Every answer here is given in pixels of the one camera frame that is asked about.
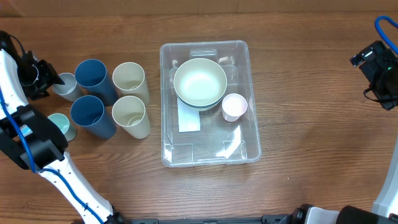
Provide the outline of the grey small cup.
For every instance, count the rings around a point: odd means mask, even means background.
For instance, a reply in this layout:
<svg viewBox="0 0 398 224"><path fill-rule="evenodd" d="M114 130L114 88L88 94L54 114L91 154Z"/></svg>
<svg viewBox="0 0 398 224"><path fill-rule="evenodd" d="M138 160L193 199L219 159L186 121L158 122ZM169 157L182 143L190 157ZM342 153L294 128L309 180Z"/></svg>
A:
<svg viewBox="0 0 398 224"><path fill-rule="evenodd" d="M74 102L83 96L83 91L78 86L76 78L72 73L61 73L59 77L64 84L54 84L52 86L54 93L71 102Z"/></svg>

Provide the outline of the blue bowl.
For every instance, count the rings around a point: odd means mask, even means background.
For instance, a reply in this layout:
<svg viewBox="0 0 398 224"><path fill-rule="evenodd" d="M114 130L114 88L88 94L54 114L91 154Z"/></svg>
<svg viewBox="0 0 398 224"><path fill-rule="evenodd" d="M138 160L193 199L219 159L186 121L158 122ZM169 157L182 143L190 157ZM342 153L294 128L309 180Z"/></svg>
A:
<svg viewBox="0 0 398 224"><path fill-rule="evenodd" d="M222 95L210 95L210 99L208 101L208 99L202 99L201 95L198 97L196 96L191 96L188 94L184 94L184 95L178 95L176 94L177 98L185 105L190 105L190 106L194 106L194 107L206 107L209 105L217 105L218 103L221 102L222 98L224 97L224 94Z"/></svg>

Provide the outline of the cream bowl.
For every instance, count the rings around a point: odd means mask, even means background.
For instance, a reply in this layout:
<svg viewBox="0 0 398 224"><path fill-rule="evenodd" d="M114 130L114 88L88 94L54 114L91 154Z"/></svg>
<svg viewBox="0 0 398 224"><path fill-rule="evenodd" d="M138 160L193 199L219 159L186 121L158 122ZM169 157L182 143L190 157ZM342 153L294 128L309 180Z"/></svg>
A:
<svg viewBox="0 0 398 224"><path fill-rule="evenodd" d="M207 58L194 58L178 67L174 75L174 90L178 95L188 94L210 99L210 95L225 94L228 84L226 72Z"/></svg>

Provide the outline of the pink small cup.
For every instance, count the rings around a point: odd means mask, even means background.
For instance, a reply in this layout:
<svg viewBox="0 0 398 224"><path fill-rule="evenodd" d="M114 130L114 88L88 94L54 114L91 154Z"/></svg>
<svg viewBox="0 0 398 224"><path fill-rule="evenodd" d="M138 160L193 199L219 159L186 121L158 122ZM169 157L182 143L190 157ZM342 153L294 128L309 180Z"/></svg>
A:
<svg viewBox="0 0 398 224"><path fill-rule="evenodd" d="M221 109L223 118L228 122L237 121L247 110L246 99L237 93L230 93L223 98Z"/></svg>

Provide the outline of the white bowl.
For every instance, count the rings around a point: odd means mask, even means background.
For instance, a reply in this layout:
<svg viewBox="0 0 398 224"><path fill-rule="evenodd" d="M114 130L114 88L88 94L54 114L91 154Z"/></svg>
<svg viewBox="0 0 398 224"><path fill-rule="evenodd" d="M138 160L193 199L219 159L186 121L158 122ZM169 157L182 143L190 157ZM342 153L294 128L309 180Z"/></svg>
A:
<svg viewBox="0 0 398 224"><path fill-rule="evenodd" d="M206 106L206 107L201 107L201 108L199 108L199 107L194 107L194 106L188 105L188 108L193 109L193 110L195 110L195 111L201 112L201 111L208 111L208 110L214 108L215 106L216 106L216 105L209 105L209 106Z"/></svg>

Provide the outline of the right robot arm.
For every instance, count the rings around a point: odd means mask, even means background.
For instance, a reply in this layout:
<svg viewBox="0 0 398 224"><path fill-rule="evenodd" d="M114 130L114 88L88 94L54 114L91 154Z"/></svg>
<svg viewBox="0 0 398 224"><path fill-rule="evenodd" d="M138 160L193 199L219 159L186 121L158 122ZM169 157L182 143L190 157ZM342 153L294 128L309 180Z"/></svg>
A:
<svg viewBox="0 0 398 224"><path fill-rule="evenodd" d="M374 102L383 109L397 107L397 56L380 40L373 42L350 59L369 81L363 94L373 92ZM397 223L397 147L382 189L370 212L345 206L336 218L337 223Z"/></svg>

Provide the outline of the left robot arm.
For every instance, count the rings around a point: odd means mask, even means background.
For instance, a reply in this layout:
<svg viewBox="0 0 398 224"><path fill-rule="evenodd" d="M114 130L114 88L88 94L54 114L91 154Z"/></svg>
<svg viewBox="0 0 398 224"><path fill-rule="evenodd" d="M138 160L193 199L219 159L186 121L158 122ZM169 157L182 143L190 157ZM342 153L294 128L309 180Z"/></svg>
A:
<svg viewBox="0 0 398 224"><path fill-rule="evenodd" d="M51 182L84 223L129 223L84 178L67 152L62 131L30 105L64 82L45 60L17 50L17 38L1 32L1 151L21 169Z"/></svg>

